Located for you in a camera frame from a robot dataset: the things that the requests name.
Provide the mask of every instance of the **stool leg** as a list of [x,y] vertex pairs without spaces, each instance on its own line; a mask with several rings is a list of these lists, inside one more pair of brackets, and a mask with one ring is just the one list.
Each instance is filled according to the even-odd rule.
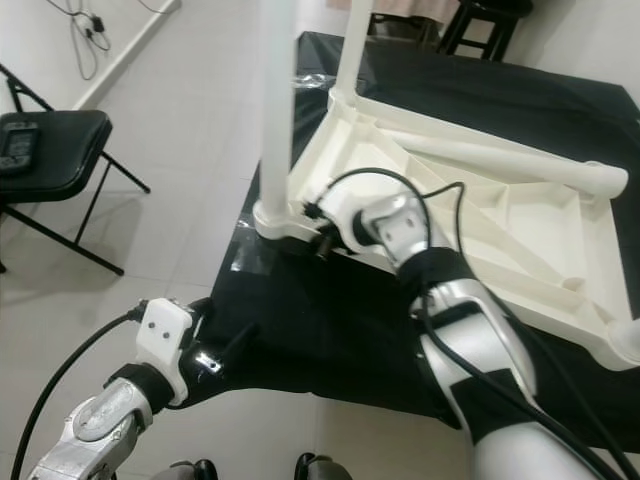
[[447,55],[454,55],[456,53],[456,50],[460,45],[460,40],[462,40],[464,34],[467,32],[467,28],[469,28],[470,23],[471,10],[465,7],[464,11],[462,12],[460,21],[456,25],[456,29],[451,35],[451,40],[449,41],[449,44],[447,45],[444,53],[446,53]]
[[458,7],[458,10],[456,10],[456,14],[453,17],[453,20],[451,20],[451,23],[449,24],[449,26],[447,26],[447,29],[444,31],[444,35],[442,36],[442,39],[438,44],[438,48],[436,48],[436,53],[442,52],[442,50],[445,50],[449,45],[451,37],[453,36],[453,31],[456,29],[458,23],[460,23],[464,8],[465,7],[463,5],[460,5]]
[[493,25],[493,30],[491,30],[489,41],[487,42],[487,45],[484,47],[484,50],[482,51],[483,60],[491,59],[491,56],[493,55],[493,52],[496,49],[496,45],[498,44],[498,41],[502,36],[502,32],[503,32],[502,24],[499,22],[496,22]]
[[509,47],[509,42],[511,41],[511,37],[513,36],[513,32],[516,30],[516,25],[518,24],[517,20],[512,20],[508,23],[505,23],[502,35],[500,35],[500,41],[496,46],[495,52],[493,54],[492,60],[494,62],[501,62],[504,58],[505,53],[507,53],[507,48]]

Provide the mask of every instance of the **black wire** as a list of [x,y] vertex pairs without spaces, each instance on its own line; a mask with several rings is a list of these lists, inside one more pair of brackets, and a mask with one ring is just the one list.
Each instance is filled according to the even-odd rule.
[[103,336],[105,336],[108,332],[116,328],[118,325],[129,320],[131,317],[130,312],[121,317],[112,320],[107,323],[104,327],[99,329],[93,335],[91,335],[88,339],[86,339],[82,345],[80,345],[69,357],[64,361],[62,365],[56,370],[53,376],[47,382],[47,385],[44,387],[38,400],[36,401],[31,413],[29,414],[29,418],[27,419],[27,423],[22,431],[22,436],[20,437],[20,443],[18,444],[18,451],[16,452],[16,458],[13,461],[13,468],[11,470],[11,480],[20,480],[20,472],[22,470],[22,464],[24,463],[24,457],[27,453],[27,447],[29,446],[29,441],[31,440],[31,435],[36,426],[36,422],[38,421],[38,417],[44,408],[45,403],[47,402],[49,396],[56,388],[56,385],[60,382],[62,377],[67,373],[67,370],[71,368],[71,366],[80,358],[80,356],[86,352],[91,346],[100,340]]
[[335,180],[333,180],[329,185],[327,185],[324,189],[324,192],[320,194],[320,196],[314,202],[316,205],[319,205],[324,196],[329,193],[329,191],[336,186],[337,183],[341,182],[345,178],[352,177],[354,175],[362,175],[365,173],[373,173],[376,175],[383,175],[386,177],[394,178],[398,182],[402,183],[405,187],[409,189],[411,193],[418,200],[418,204],[420,205],[420,209],[422,210],[422,215],[424,216],[424,223],[427,227],[427,248],[431,247],[431,218],[429,217],[429,211],[427,210],[427,206],[422,201],[422,194],[418,191],[418,189],[408,180],[406,177],[396,173],[392,170],[387,170],[385,168],[377,168],[377,167],[365,167],[365,168],[356,168],[355,170],[350,170],[342,175],[338,176]]
[[636,471],[634,466],[631,464],[627,456],[624,454],[624,451],[618,444],[618,442],[613,438],[613,436],[609,433],[607,428],[603,425],[602,421],[598,417],[598,415],[594,412],[591,405],[587,399],[580,393],[580,390],[576,386],[575,382],[571,379],[567,371],[564,369],[562,364],[558,362],[558,359],[553,355],[549,347],[536,335],[536,333],[531,330],[526,324],[521,322],[518,317],[513,313],[513,311],[502,301],[494,292],[487,288],[487,291],[494,302],[498,304],[502,310],[507,314],[506,319],[509,324],[515,329],[518,330],[519,333],[525,335],[532,342],[536,344],[546,360],[551,364],[551,367],[555,370],[556,374],[560,376],[560,379],[564,382],[566,387],[573,395],[574,399],[578,403],[578,406],[582,410],[583,414],[587,417],[587,420],[591,422],[592,427],[594,427],[595,433],[600,437],[602,442],[605,445],[607,451],[611,454],[613,459],[616,461],[620,469],[624,472],[624,474],[633,480],[640,480],[640,474]]
[[55,8],[57,8],[59,11],[61,11],[62,13],[64,13],[65,15],[68,15],[70,17],[73,17],[74,15],[77,15],[78,12],[72,12],[71,9],[69,8],[69,2],[67,1],[67,8],[69,8],[69,10],[65,10],[64,8],[62,8],[60,5],[58,5],[56,2],[54,2],[53,0],[44,0],[45,2],[47,2],[48,4],[54,6]]
[[[87,38],[85,32],[82,31],[75,17],[71,17],[69,27],[71,32],[71,43],[73,43],[73,50],[76,54],[76,64],[78,65],[78,71],[80,72],[80,76],[82,77],[83,80],[87,80],[87,81],[92,80],[93,78],[95,78],[96,74],[98,73],[98,56],[96,55],[96,52],[93,50],[91,41],[89,40],[89,38]],[[80,54],[80,48],[78,47],[78,39],[76,37],[76,32],[80,33],[80,35],[84,39],[87,45],[87,49],[89,50],[89,52],[91,52],[91,57],[93,58],[93,70],[91,70],[91,73],[88,75],[85,74],[84,67],[82,65],[82,56]]]
[[180,3],[177,3],[173,10],[162,11],[162,10],[156,10],[155,8],[151,8],[149,5],[144,3],[142,0],[138,0],[138,3],[140,5],[142,5],[144,8],[146,8],[147,10],[149,10],[150,12],[159,13],[161,15],[169,15],[170,13],[173,13],[173,12],[175,12],[176,10],[178,10],[180,8]]
[[463,182],[453,182],[453,183],[450,183],[449,185],[439,188],[438,190],[434,190],[433,192],[425,193],[424,195],[422,195],[422,198],[426,200],[427,198],[436,197],[438,195],[443,194],[444,192],[453,190],[454,188],[460,189],[460,193],[458,193],[458,198],[456,199],[456,206],[455,206],[456,244],[458,246],[458,252],[462,256],[462,258],[465,258],[464,248],[462,248],[462,233],[461,233],[462,229],[460,227],[460,219],[462,217],[462,200],[464,198],[464,194],[467,189],[466,185]]
[[[104,41],[104,45],[100,45],[100,43],[96,42],[97,35],[100,35],[102,37],[102,40]],[[111,50],[111,41],[109,40],[109,37],[107,37],[106,33],[104,32],[93,32],[93,35],[89,37],[89,41],[93,43],[93,45],[96,48],[99,48],[103,52],[108,52]]]
[[[448,190],[451,190],[452,188],[455,188],[455,187],[460,188],[460,194],[458,195],[458,199],[457,199],[456,207],[455,207],[455,210],[456,210],[456,212],[455,212],[455,216],[456,216],[456,218],[455,218],[456,240],[457,240],[457,243],[458,243],[458,250],[459,250],[460,254],[464,257],[464,249],[462,248],[462,242],[461,242],[462,235],[461,235],[461,227],[460,227],[460,223],[461,223],[460,217],[461,217],[462,197],[464,196],[464,192],[465,192],[465,184],[462,183],[462,182],[454,182],[454,183],[451,183],[451,184],[449,184],[449,185],[447,185],[447,186],[445,186],[443,188],[440,188],[440,189],[435,190],[433,192],[430,192],[430,193],[428,193],[426,195],[423,195],[422,197],[425,198],[425,199],[426,198],[430,198],[430,197],[435,197],[436,195],[440,195],[440,194],[442,194],[442,193],[444,193],[444,192],[446,192]],[[607,450],[609,451],[609,453],[611,454],[613,459],[616,461],[616,463],[618,464],[620,469],[627,476],[627,478],[629,480],[640,480],[640,475],[635,470],[635,468],[633,467],[633,465],[631,464],[631,462],[629,461],[627,456],[624,454],[622,448],[618,445],[616,440],[611,436],[611,434],[608,432],[606,427],[602,424],[602,422],[600,421],[598,416],[595,414],[595,412],[593,411],[593,409],[591,408],[591,406],[589,405],[587,400],[580,393],[578,387],[575,385],[575,383],[573,382],[573,380],[571,379],[569,374],[562,367],[562,365],[558,362],[558,360],[553,355],[553,353],[549,350],[547,345],[545,345],[545,343],[527,325],[522,323],[518,319],[518,317],[513,313],[513,311],[511,311],[511,309],[495,293],[493,293],[488,288],[487,288],[487,291],[488,291],[489,295],[493,298],[493,300],[498,304],[498,306],[500,308],[502,308],[503,311],[507,314],[506,318],[509,321],[510,325],[514,329],[518,330],[521,334],[524,334],[528,338],[530,338],[536,344],[536,346],[543,352],[543,354],[545,355],[547,361],[551,364],[553,369],[560,376],[561,380],[565,383],[565,385],[567,386],[567,388],[569,389],[569,391],[571,392],[571,394],[573,395],[573,397],[577,401],[578,405],[582,409],[583,413],[585,414],[585,416],[587,417],[589,422],[591,422],[592,426],[595,428],[596,433],[600,436],[600,438],[603,441],[603,443],[605,444]],[[437,342],[433,338],[432,338],[432,341],[439,348],[439,345],[437,344]],[[444,342],[442,342],[442,341],[440,341],[440,342],[445,347],[447,347],[446,344],[444,344]]]
[[438,350],[444,353],[460,368],[469,373],[475,379],[479,380],[511,406],[525,413],[526,415],[531,417],[532,420],[535,420],[551,433],[553,433],[562,442],[564,442],[586,466],[597,472],[600,476],[602,476],[602,478],[606,480],[620,480],[620,476],[609,465],[607,465],[604,460],[596,455],[589,447],[584,445],[584,443],[582,443],[564,425],[557,422],[549,415],[538,410],[537,408],[534,408],[530,404],[523,402],[520,398],[515,397],[511,393],[511,391],[507,390],[503,385],[494,381],[487,374],[476,368],[473,364],[469,363],[462,356],[458,355],[453,349],[451,349],[444,341],[442,341],[433,329],[433,324],[431,323],[431,319],[429,318],[429,314],[427,311],[428,297],[428,286],[425,285],[424,291],[422,293],[421,319],[426,328],[427,335],[429,336],[433,344],[438,348]]

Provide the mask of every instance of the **black table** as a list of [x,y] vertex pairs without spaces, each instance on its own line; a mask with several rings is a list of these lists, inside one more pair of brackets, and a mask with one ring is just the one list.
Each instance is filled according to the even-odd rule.
[[[342,38],[299,39],[294,159],[326,113]],[[622,87],[512,65],[368,45],[360,94],[499,135],[568,158],[626,168],[613,202],[634,315],[640,311],[640,112]],[[217,308],[204,336],[224,343],[258,321],[263,331],[233,375],[191,392],[188,404],[216,393],[267,388],[317,395],[450,420],[411,354],[407,299],[393,276],[335,255],[322,263],[292,242],[283,253],[252,228],[253,179],[213,289]],[[627,451],[640,452],[640,369],[610,372],[581,347],[539,332]],[[566,388],[532,350],[541,405],[593,446]]]

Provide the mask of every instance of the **white plastic frame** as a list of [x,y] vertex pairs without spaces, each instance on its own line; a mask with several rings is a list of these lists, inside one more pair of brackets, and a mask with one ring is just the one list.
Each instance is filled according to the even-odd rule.
[[[463,180],[469,190],[465,250],[478,276],[526,323],[584,346],[607,368],[639,366],[640,321],[632,321],[609,201],[624,189],[626,172],[358,96],[373,0],[352,2],[329,111],[289,172],[295,4],[262,1],[268,61],[260,198],[254,206],[260,235],[309,241],[316,225],[301,215],[302,203],[354,168],[395,170],[425,192]],[[354,177],[345,185],[322,205],[345,221],[368,202],[400,191],[384,177]],[[429,201],[449,236],[453,198]],[[358,260],[390,268],[378,247],[363,248],[348,235],[344,240],[360,253]]]

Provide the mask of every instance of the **black connector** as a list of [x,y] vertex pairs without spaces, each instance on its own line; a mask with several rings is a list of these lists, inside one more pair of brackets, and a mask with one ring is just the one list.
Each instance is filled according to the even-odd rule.
[[147,310],[148,304],[149,300],[140,300],[140,302],[138,302],[138,305],[129,310],[125,315],[127,317],[127,320],[133,320],[134,322],[142,323],[142,317],[144,317],[144,312]]
[[318,218],[324,218],[324,212],[318,206],[317,203],[306,202],[304,204],[303,213],[306,217],[309,217],[312,220],[316,220]]
[[104,22],[102,18],[97,15],[91,15],[91,24],[93,25],[93,31],[96,33],[104,33]]

